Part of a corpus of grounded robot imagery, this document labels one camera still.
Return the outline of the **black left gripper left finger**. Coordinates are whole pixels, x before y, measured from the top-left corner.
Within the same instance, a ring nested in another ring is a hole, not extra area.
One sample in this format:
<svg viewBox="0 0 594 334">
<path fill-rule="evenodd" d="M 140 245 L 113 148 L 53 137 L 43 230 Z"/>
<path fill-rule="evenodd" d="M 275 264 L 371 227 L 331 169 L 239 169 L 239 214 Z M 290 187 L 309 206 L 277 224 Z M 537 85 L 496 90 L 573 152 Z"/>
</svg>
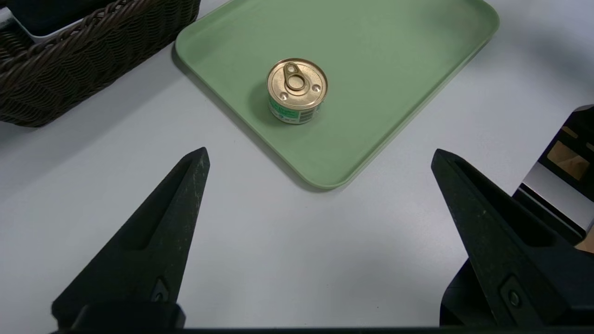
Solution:
<svg viewBox="0 0 594 334">
<path fill-rule="evenodd" d="M 58 325 L 184 325 L 177 304 L 210 169 L 185 155 L 52 303 Z"/>
</svg>

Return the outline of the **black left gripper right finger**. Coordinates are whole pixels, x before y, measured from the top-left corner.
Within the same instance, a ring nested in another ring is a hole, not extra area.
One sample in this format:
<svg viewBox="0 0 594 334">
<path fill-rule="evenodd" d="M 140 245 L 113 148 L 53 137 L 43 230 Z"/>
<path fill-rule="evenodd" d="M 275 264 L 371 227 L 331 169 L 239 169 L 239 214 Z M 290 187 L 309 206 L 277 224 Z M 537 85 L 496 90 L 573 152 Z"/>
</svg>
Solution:
<svg viewBox="0 0 594 334">
<path fill-rule="evenodd" d="M 443 327 L 591 328 L 594 261 L 463 158 L 431 169 L 467 252 L 443 294 Z"/>
</svg>

